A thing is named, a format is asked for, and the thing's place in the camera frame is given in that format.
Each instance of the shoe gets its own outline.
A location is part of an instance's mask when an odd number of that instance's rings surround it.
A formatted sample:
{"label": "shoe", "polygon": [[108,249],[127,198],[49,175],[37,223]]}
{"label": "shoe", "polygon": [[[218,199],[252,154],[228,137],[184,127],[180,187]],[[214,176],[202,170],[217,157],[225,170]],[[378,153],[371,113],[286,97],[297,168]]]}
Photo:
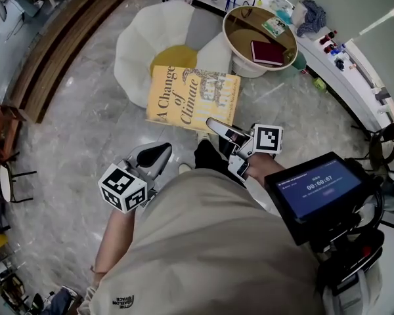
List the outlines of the shoe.
{"label": "shoe", "polygon": [[197,131],[197,142],[201,143],[205,139],[210,141],[209,133]]}
{"label": "shoe", "polygon": [[44,1],[42,0],[38,0],[36,2],[33,3],[36,7],[38,7],[38,9],[41,9],[41,7],[44,5]]}
{"label": "shoe", "polygon": [[183,173],[186,173],[187,171],[190,171],[191,167],[187,165],[186,163],[182,163],[178,167],[178,173],[181,175]]}
{"label": "shoe", "polygon": [[73,299],[75,299],[78,296],[78,294],[73,289],[67,287],[66,285],[62,285],[61,288],[64,288],[66,291],[68,291]]}

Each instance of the white chair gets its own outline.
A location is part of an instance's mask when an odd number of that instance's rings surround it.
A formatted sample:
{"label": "white chair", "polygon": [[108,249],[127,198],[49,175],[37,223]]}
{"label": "white chair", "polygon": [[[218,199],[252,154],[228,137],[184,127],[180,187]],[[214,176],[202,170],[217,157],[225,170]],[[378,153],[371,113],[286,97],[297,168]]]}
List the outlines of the white chair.
{"label": "white chair", "polygon": [[170,47],[186,45],[198,51],[195,68],[227,74],[231,50],[221,30],[218,16],[182,1],[145,7],[118,37],[114,75],[130,101],[145,108],[150,65]]}

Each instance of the book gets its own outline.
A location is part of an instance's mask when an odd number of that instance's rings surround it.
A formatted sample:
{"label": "book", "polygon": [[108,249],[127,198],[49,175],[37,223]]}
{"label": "book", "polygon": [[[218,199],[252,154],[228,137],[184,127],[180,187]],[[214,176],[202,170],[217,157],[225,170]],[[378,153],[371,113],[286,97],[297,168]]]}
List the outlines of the book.
{"label": "book", "polygon": [[267,42],[251,41],[252,60],[255,63],[282,66],[284,63],[281,47]]}
{"label": "book", "polygon": [[279,18],[270,18],[262,26],[274,37],[278,37],[287,28],[287,25]]}
{"label": "book", "polygon": [[155,66],[147,120],[212,133],[206,125],[209,117],[232,125],[239,86],[235,75]]}

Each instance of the small bottle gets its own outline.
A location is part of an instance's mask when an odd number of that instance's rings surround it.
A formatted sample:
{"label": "small bottle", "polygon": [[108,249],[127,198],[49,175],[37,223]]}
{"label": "small bottle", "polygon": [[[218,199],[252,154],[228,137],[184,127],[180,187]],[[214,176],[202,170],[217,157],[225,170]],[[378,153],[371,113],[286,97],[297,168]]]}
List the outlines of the small bottle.
{"label": "small bottle", "polygon": [[344,51],[345,48],[346,48],[346,46],[344,44],[341,44],[341,45],[337,46],[337,48],[335,48],[334,50],[331,51],[331,55],[335,56],[338,53],[341,53],[342,51]]}
{"label": "small bottle", "polygon": [[324,52],[328,54],[331,50],[334,50],[333,45],[328,45],[327,47],[324,48]]}
{"label": "small bottle", "polygon": [[333,39],[334,36],[336,36],[336,34],[337,34],[337,31],[336,31],[336,30],[331,31],[330,33],[328,33],[327,35],[325,35],[325,36],[320,40],[320,44],[321,44],[321,45],[325,44],[325,42],[327,42],[327,41]]}

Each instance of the person's arm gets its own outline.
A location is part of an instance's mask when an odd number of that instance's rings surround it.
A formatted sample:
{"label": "person's arm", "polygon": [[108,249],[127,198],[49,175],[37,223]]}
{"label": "person's arm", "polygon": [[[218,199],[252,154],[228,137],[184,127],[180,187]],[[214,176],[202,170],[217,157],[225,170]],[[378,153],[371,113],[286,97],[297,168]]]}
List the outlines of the person's arm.
{"label": "person's arm", "polygon": [[250,166],[246,171],[246,175],[253,177],[260,185],[265,188],[264,178],[267,175],[282,171],[284,167],[279,165],[269,154],[255,153],[248,162]]}
{"label": "person's arm", "polygon": [[95,259],[94,285],[125,255],[133,241],[135,210],[128,214],[114,209]]}

